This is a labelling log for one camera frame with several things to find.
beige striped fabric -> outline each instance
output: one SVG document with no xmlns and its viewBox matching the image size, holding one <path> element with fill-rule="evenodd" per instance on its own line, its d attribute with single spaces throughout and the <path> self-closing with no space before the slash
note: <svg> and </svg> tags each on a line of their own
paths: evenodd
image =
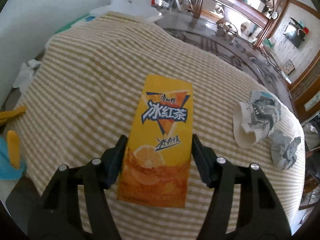
<svg viewBox="0 0 320 240">
<path fill-rule="evenodd" d="M 233 164 L 258 163 L 293 222 L 305 172 L 303 131 L 294 115 L 283 107 L 277 128 L 292 138 L 302 137 L 298 160 L 290 170 L 280 171 L 272 164 L 269 139 L 245 150 L 233 136 L 233 106 L 248 101 L 253 90 L 267 91 L 265 87 L 154 24 L 116 13 L 52 39 L 42 68 L 19 102 L 27 112 L 8 125 L 20 136 L 28 175 L 39 192 L 59 165 L 84 165 L 113 147 L 121 134 L 129 135 L 149 73 L 193 84 L 193 132 Z M 118 201 L 116 191 L 113 185 L 106 196 L 123 239 L 195 239 L 213 192 L 201 182 L 193 161 L 184 209 Z M 240 188 L 235 187 L 228 232 L 236 227 L 239 196 Z M 81 189 L 80 207 L 84 229 L 90 231 Z"/>
</svg>

yellow cloth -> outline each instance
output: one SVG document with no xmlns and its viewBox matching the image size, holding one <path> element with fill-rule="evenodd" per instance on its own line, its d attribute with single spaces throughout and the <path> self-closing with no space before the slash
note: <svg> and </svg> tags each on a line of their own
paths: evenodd
<svg viewBox="0 0 320 240">
<path fill-rule="evenodd" d="M 19 106 L 12 111 L 0 112 L 0 125 L 9 122 L 10 119 L 25 113 L 27 108 L 25 106 Z"/>
</svg>

yellow drink carton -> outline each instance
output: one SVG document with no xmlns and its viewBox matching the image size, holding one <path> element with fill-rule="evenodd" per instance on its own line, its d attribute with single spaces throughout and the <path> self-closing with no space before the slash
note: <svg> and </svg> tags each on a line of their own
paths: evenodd
<svg viewBox="0 0 320 240">
<path fill-rule="evenodd" d="M 147 76 L 124 154 L 118 200 L 185 206 L 192 116 L 191 83 Z"/>
</svg>

wooden frame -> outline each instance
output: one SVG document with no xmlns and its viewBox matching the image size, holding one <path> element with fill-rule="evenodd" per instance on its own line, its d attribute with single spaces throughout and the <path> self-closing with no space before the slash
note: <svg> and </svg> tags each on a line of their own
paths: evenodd
<svg viewBox="0 0 320 240">
<path fill-rule="evenodd" d="M 255 48 L 258 48 L 260 46 L 261 43 L 263 43 L 263 41 L 265 40 L 265 38 L 267 37 L 268 33 L 270 32 L 273 24 L 274 24 L 274 19 L 269 19 L 268 23 L 266 25 L 266 27 L 264 28 L 264 30 L 262 31 L 262 33 L 260 34 L 259 38 L 257 39 L 256 43 L 254 44 Z"/>
<path fill-rule="evenodd" d="M 266 38 L 270 38 L 278 28 L 285 11 L 287 10 L 289 4 L 289 0 L 277 0 L 275 6 L 274 6 L 274 11 L 278 13 L 278 18 L 274 20 L 272 26 L 268 30 L 267 35 L 265 35 Z"/>
<path fill-rule="evenodd" d="M 286 71 L 287 71 L 288 69 L 285 69 L 285 67 L 287 66 L 288 63 L 293 66 L 293 69 L 289 70 L 289 72 L 286 73 Z M 296 68 L 294 67 L 294 64 L 292 63 L 291 59 L 288 59 L 287 62 L 284 64 L 284 69 L 282 69 L 282 70 L 283 70 L 283 72 L 288 76 L 288 75 L 290 75 L 290 74 L 292 73 L 292 71 L 294 71 L 295 69 L 296 69 Z"/>
<path fill-rule="evenodd" d="M 315 9 L 311 8 L 310 6 L 299 2 L 297 0 L 289 0 L 289 3 L 293 3 L 296 6 L 306 10 L 307 12 L 311 13 L 313 16 L 317 17 L 320 20 L 320 12 L 316 11 Z"/>
<path fill-rule="evenodd" d="M 313 155 L 313 153 L 314 153 L 315 151 L 319 151 L 319 150 L 320 150 L 320 147 L 316 147 L 316 148 L 308 151 L 308 152 L 306 153 L 306 158 L 310 157 L 311 155 Z"/>
<path fill-rule="evenodd" d="M 319 60 L 320 60 L 320 49 L 319 49 L 317 55 L 315 56 L 315 58 L 313 59 L 313 61 L 311 61 L 310 65 L 305 69 L 305 71 L 297 78 L 297 80 L 295 82 L 293 82 L 292 84 L 288 85 L 288 89 L 289 89 L 290 92 L 292 90 L 294 90 L 296 88 L 296 86 L 298 86 L 300 84 L 300 82 L 309 74 L 311 69 L 315 66 L 315 64 Z"/>
<path fill-rule="evenodd" d="M 260 28 L 264 29 L 269 19 L 262 13 L 257 11 L 255 8 L 246 4 L 242 0 L 215 0 L 226 7 L 229 7 L 238 13 L 242 14 L 244 17 L 248 18 L 250 21 L 254 22 Z"/>
<path fill-rule="evenodd" d="M 320 88 L 320 78 L 318 78 L 311 87 L 295 102 L 294 105 L 297 109 L 298 119 L 302 123 L 311 117 L 316 111 L 320 109 L 320 102 L 316 103 L 312 108 L 306 111 L 304 105 L 314 97 L 316 93 L 318 93 Z"/>
<path fill-rule="evenodd" d="M 319 200 L 317 202 L 315 202 L 315 203 L 299 207 L 299 210 L 304 210 L 304 209 L 308 209 L 308 208 L 311 208 L 311 207 L 315 207 L 318 204 L 318 202 L 319 202 Z"/>
<path fill-rule="evenodd" d="M 202 11 L 203 0 L 196 0 L 196 4 L 193 6 L 193 17 L 196 19 L 200 18 Z"/>
</svg>

wall-mounted tv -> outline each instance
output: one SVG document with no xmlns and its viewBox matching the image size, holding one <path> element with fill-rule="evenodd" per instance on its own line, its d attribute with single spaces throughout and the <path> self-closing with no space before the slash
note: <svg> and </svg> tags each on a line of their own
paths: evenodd
<svg viewBox="0 0 320 240">
<path fill-rule="evenodd" d="M 284 32 L 284 35 L 287 37 L 287 39 L 291 41 L 292 44 L 297 48 L 301 45 L 301 43 L 304 41 L 304 37 L 306 36 L 306 34 L 301 29 L 299 29 L 300 28 L 295 24 L 289 23 L 288 27 Z"/>
</svg>

